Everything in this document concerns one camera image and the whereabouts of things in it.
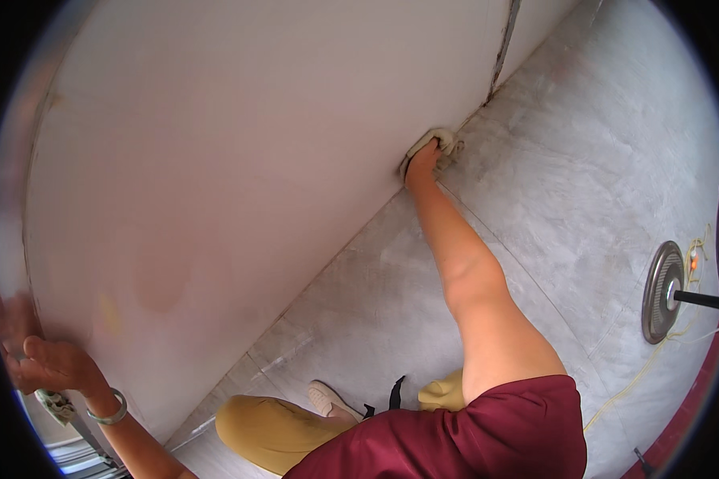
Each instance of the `white wall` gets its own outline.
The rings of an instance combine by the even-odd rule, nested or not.
[[[520,0],[496,87],[517,71],[578,2],[580,0]]]
[[[165,440],[401,187],[405,150],[484,101],[507,17],[505,0],[102,0],[33,151],[49,336],[84,344]]]

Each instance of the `foot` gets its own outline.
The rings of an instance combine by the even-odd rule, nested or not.
[[[441,154],[439,140],[432,138],[410,159],[410,165],[405,174],[405,186],[409,188],[411,182],[421,178],[433,178],[431,172],[437,165],[437,160],[441,157]]]
[[[309,400],[325,417],[341,417],[360,422],[363,416],[350,408],[338,394],[321,381],[312,381],[307,388]]]

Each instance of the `tiled floor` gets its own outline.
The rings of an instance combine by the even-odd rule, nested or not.
[[[660,243],[715,226],[719,120],[676,34],[646,1],[584,0],[461,130],[443,189],[498,257],[520,309],[576,379],[587,477],[619,477],[668,424],[711,338],[642,339],[646,267]],[[716,293],[713,237],[700,289]],[[719,313],[684,307],[682,341]],[[462,361],[455,323],[407,192],[382,209],[176,432],[180,444],[231,394],[311,408],[321,378],[353,406],[403,407]],[[175,451],[201,477],[266,475],[208,430]]]

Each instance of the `yellow cable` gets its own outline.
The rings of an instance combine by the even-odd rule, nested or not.
[[[690,245],[687,248],[687,253],[685,254],[685,273],[687,274],[687,285],[685,286],[685,289],[689,289],[689,285],[691,282],[697,282],[698,288],[695,291],[700,292],[700,280],[703,278],[703,270],[705,269],[705,262],[709,260],[709,255],[706,254],[703,246],[706,242],[706,239],[709,236],[710,230],[711,230],[711,224],[706,223],[705,232],[703,234],[703,239],[701,240],[700,238],[694,238],[692,241],[690,241]],[[701,251],[703,251],[703,257],[705,259],[703,261],[703,264],[701,265],[701,273],[700,273],[699,278],[693,278],[692,277],[693,270],[690,269],[690,251],[692,251],[693,249],[696,249],[696,248],[700,248]],[[690,329],[690,327],[695,322],[695,320],[698,319],[699,312],[700,312],[700,306],[696,305],[695,306],[695,316],[689,321],[689,323],[687,323],[687,326],[685,327],[685,329],[679,331],[678,333],[669,333],[668,335],[666,335],[665,338],[663,338],[663,340],[661,340],[660,344],[658,344],[658,347],[656,347],[655,350],[652,351],[652,354],[647,359],[647,362],[645,362],[645,365],[642,366],[642,369],[640,369],[640,371],[636,374],[636,376],[634,376],[634,378],[631,380],[631,382],[628,384],[628,386],[623,388],[623,390],[621,390],[618,394],[614,395],[612,398],[608,399],[602,405],[602,407],[599,408],[599,411],[597,411],[596,414],[589,420],[588,424],[586,424],[586,426],[584,427],[584,433],[588,430],[588,428],[591,427],[591,425],[594,424],[596,419],[598,419],[600,416],[602,416],[602,413],[608,407],[610,407],[615,401],[617,401],[619,398],[622,398],[623,396],[628,394],[629,391],[631,391],[631,389],[640,380],[640,378],[642,378],[642,376],[644,376],[645,372],[647,372],[649,370],[649,367],[652,365],[652,362],[655,359],[655,356],[658,354],[658,351],[661,350],[661,348],[666,344],[667,341],[671,340],[671,338],[681,336],[682,334],[686,333]]]

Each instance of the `cleaning cloth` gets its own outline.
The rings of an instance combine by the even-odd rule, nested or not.
[[[403,164],[399,166],[399,175],[402,177],[403,182],[405,182],[405,175],[407,174],[407,168],[410,164],[410,160],[418,152],[418,150],[423,148],[423,146],[429,141],[431,141],[432,138],[436,138],[439,140],[439,149],[442,150],[442,156],[437,160],[437,165],[434,167],[435,177],[439,176],[445,168],[450,166],[450,163],[455,160],[455,157],[463,149],[464,146],[463,141],[458,139],[458,135],[456,133],[453,133],[449,129],[430,129],[423,137],[421,137],[420,140],[418,140],[415,145],[413,145],[408,150],[407,154],[405,154]]]

